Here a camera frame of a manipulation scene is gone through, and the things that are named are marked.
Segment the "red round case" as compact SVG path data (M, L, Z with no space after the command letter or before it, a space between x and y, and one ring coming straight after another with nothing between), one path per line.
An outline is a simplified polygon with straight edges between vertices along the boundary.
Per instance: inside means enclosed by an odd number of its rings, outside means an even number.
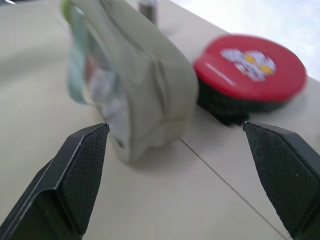
M292 51L252 35L216 38L193 69L199 84L197 104L225 126L283 107L307 82L306 68Z

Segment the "beige fabric pouch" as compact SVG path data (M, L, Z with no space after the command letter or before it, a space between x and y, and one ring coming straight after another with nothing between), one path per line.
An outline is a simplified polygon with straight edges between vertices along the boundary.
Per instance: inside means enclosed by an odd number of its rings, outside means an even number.
M198 80L190 61L127 0L62 0L71 35L67 88L110 126L126 164L181 138Z

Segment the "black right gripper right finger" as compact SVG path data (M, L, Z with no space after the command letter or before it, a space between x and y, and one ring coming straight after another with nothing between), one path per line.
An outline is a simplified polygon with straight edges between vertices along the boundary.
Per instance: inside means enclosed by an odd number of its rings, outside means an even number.
M320 240L320 155L297 133L243 124L260 183L293 240Z

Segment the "dark cylindrical object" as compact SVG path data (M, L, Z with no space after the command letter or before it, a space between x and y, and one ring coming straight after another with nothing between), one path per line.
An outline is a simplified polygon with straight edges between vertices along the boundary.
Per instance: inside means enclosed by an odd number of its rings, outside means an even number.
M138 0L138 10L151 23L157 24L157 0Z

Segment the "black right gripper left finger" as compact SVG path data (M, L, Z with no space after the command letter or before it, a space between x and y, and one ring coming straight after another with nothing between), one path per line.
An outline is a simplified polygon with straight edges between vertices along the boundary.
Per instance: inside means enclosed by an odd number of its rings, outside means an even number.
M82 240L99 192L107 123L71 134L0 225L0 240Z

